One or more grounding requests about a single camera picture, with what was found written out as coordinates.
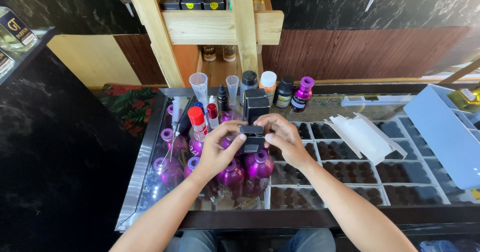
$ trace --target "glass countertop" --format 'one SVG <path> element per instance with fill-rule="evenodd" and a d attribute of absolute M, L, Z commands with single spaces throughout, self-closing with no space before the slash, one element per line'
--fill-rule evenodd
<path fill-rule="evenodd" d="M 308 153 L 340 182 L 375 206 L 472 205 L 479 202 L 470 190 L 456 187 L 401 106 L 370 105 L 367 102 L 360 106 L 342 107 L 344 97 L 345 95 L 314 95 L 302 113 L 293 113 L 289 107 L 276 106 L 270 108 L 270 113 L 279 113 L 294 123 Z M 181 107 L 184 110 L 190 98 L 181 96 Z M 171 97 L 167 99 L 167 106 L 171 100 Z M 324 122 L 338 114 L 353 118 L 356 116 L 354 112 L 372 120 L 407 152 L 406 157 L 403 158 L 399 152 L 394 151 L 376 166 L 365 157 L 357 157 Z M 242 113 L 243 109 L 238 108 L 237 118 L 241 118 Z M 167 110 L 162 119 L 136 206 L 137 213 L 145 212 L 178 186 L 185 178 L 188 161 L 194 156 L 189 146 L 192 130 L 169 142 L 172 133 L 168 130 L 171 129 L 171 115 Z M 269 178 L 255 184 L 244 178 L 241 184 L 229 188 L 213 179 L 190 210 L 328 208 L 305 176 L 284 161 L 278 148 L 271 146 L 267 153 L 274 161 L 273 173 Z M 243 168 L 246 155 L 237 159 L 237 164 Z M 249 187 L 253 185 L 254 193 Z"/>

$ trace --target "black bottle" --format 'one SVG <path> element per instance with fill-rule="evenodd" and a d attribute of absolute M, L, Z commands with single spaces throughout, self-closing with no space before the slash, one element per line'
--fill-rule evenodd
<path fill-rule="evenodd" d="M 279 108 L 285 108 L 290 105 L 293 95 L 293 78 L 291 76 L 283 76 L 280 83 L 276 87 L 273 96 L 273 104 Z"/>
<path fill-rule="evenodd" d="M 218 96 L 216 97 L 216 102 L 217 104 L 219 105 L 218 107 L 218 110 L 219 111 L 227 111 L 229 110 L 229 98 L 227 97 L 227 90 L 225 89 L 225 87 L 223 86 L 223 84 L 220 85 L 220 88 L 218 89 Z"/>

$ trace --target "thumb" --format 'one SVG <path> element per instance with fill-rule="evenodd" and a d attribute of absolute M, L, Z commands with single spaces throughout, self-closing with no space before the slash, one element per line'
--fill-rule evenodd
<path fill-rule="evenodd" d="M 282 151 L 288 150 L 292 146 L 284 138 L 282 138 L 281 136 L 278 136 L 274 133 L 268 133 L 267 135 L 265 135 L 265 140 L 269 144 L 275 145 L 276 147 L 280 148 L 280 150 L 282 150 Z"/>
<path fill-rule="evenodd" d="M 237 135 L 237 137 L 232 141 L 232 143 L 224 151 L 224 153 L 229 157 L 233 157 L 246 140 L 247 140 L 247 135 L 245 134 Z"/>

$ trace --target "hand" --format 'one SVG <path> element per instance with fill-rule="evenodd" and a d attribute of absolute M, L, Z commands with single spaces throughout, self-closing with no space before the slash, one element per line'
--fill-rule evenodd
<path fill-rule="evenodd" d="M 285 161 L 297 169 L 302 168 L 313 159 L 303 146 L 297 127 L 277 113 L 260 116 L 256 126 L 263 126 L 265 132 L 265 147 L 274 145 L 282 150 Z"/>
<path fill-rule="evenodd" d="M 224 170 L 247 139 L 245 134 L 240 134 L 241 125 L 248 125 L 248 123 L 238 120 L 226 121 L 208 133 L 203 143 L 200 162 L 192 174 L 197 172 L 207 177 L 206 181 L 209 181 Z M 238 135 L 230 146 L 224 149 L 221 145 L 222 140 L 228 134 Z"/>

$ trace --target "red bottle cap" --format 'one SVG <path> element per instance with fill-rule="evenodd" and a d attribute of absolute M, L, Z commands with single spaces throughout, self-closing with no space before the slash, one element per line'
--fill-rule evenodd
<path fill-rule="evenodd" d="M 207 105 L 207 111 L 208 111 L 208 118 L 210 119 L 215 119 L 218 116 L 217 113 L 217 106 L 214 103 L 210 103 Z"/>
<path fill-rule="evenodd" d="M 205 122 L 204 113 L 200 107 L 194 106 L 188 110 L 188 117 L 194 126 L 200 126 Z"/>

